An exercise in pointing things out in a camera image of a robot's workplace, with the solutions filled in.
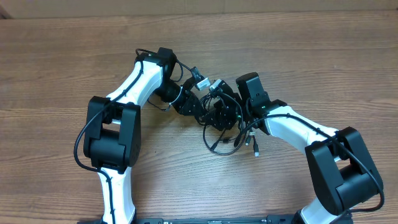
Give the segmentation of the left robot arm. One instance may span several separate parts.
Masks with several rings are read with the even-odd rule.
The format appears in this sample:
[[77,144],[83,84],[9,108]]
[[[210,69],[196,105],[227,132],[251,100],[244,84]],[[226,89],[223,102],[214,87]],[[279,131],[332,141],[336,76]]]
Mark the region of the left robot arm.
[[94,96],[88,103],[86,124],[77,140],[84,141],[83,153],[91,161],[88,170],[101,181],[104,213],[98,223],[134,223],[136,219],[131,173],[141,149],[141,109],[151,94],[179,113],[200,115],[191,89],[202,91],[210,81],[193,67],[191,78],[178,85],[171,78],[177,64],[187,69],[171,49],[136,49],[134,68],[126,80],[112,93]]

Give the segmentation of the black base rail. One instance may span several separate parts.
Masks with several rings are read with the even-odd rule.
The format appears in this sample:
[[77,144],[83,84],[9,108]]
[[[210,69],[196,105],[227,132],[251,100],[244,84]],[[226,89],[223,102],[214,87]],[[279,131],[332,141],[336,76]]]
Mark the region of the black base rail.
[[189,218],[164,220],[162,218],[134,218],[131,224],[304,224],[299,214],[268,215],[262,218]]

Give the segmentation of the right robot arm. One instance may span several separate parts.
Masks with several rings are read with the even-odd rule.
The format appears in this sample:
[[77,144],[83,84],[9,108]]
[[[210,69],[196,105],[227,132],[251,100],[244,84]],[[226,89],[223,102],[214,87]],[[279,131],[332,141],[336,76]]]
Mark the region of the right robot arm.
[[259,146],[256,131],[279,138],[306,158],[315,199],[295,214],[268,215],[266,223],[352,223],[357,212],[375,212],[385,202],[383,183],[360,133],[352,128],[322,126],[298,113],[287,103],[270,100],[256,72],[236,79],[235,93],[223,80],[209,85],[204,105],[217,98],[203,119],[205,126],[225,132],[236,125],[234,149]]

